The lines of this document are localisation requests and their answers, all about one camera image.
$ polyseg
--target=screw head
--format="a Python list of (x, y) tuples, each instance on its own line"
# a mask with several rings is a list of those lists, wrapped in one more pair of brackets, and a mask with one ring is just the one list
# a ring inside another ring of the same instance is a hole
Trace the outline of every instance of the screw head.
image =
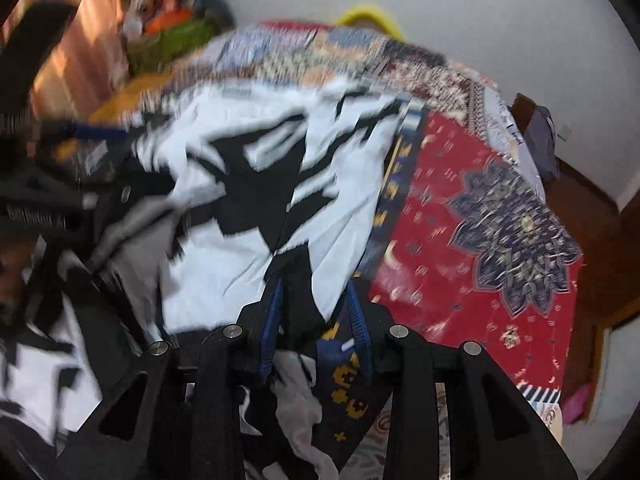
[(403, 337), (407, 337), (409, 335), (409, 329), (404, 325), (393, 325), (389, 329), (389, 333), (393, 337), (397, 337), (398, 339), (402, 339)]
[(82, 209), (95, 209), (98, 203), (98, 195), (95, 193), (85, 193), (82, 196)]
[(242, 327), (240, 325), (227, 325), (222, 330), (222, 333), (225, 337), (233, 339), (242, 333)]
[(120, 201), (124, 204), (129, 200), (130, 195), (131, 195), (131, 186), (123, 187), (122, 193), (120, 194)]
[(156, 341), (149, 347), (152, 355), (162, 355), (169, 349), (169, 345), (165, 341)]
[(469, 355), (478, 355), (482, 351), (482, 347), (475, 341), (467, 341), (462, 349)]

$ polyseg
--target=pile of clothes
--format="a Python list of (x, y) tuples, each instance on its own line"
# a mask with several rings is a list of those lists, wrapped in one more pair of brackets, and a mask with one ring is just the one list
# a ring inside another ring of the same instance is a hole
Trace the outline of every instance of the pile of clothes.
[(122, 23), (130, 72), (167, 70), (234, 25), (224, 0), (137, 0)]
[(1, 335), (0, 431), (35, 469), (152, 342), (202, 340), (274, 279), (273, 373), (241, 407), (249, 478), (382, 478), (390, 392), (358, 373), (350, 294), (478, 341), (557, 409), (580, 249), (491, 81), (373, 31), (271, 22), (212, 40), (122, 125), (140, 129), (91, 243), (39, 240)]

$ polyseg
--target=pink object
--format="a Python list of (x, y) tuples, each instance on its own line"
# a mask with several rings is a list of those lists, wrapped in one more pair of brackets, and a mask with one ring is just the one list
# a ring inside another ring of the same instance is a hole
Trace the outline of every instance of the pink object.
[(562, 405), (562, 420), (565, 424), (573, 424), (584, 413), (590, 391), (591, 383), (587, 383), (578, 388)]

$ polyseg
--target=yellow object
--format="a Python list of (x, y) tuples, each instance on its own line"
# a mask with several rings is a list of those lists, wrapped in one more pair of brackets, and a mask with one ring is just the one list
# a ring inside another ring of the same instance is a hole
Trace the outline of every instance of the yellow object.
[(381, 32), (390, 35), (394, 40), (404, 41), (404, 36), (391, 16), (373, 4), (362, 4), (351, 7), (336, 22), (335, 25), (352, 26), (358, 22), (373, 22)]
[(71, 155), (80, 151), (80, 143), (77, 139), (67, 139), (60, 142), (59, 145), (56, 146), (55, 152), (53, 153), (54, 160), (63, 164), (71, 158)]
[(123, 112), (133, 110), (136, 107), (144, 92), (161, 88), (169, 81), (170, 77), (169, 73), (136, 76), (92, 113), (89, 116), (89, 122), (93, 124), (116, 122)]

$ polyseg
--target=mandala pattern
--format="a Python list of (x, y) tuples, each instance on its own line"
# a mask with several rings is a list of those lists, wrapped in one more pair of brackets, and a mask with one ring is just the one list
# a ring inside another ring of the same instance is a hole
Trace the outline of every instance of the mandala pattern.
[(478, 254), (476, 285), (500, 290), (511, 317), (528, 304), (546, 316), (554, 293), (569, 291), (567, 265), (580, 247), (511, 168), (492, 160), (463, 181), (465, 191), (449, 200), (464, 219), (450, 243)]

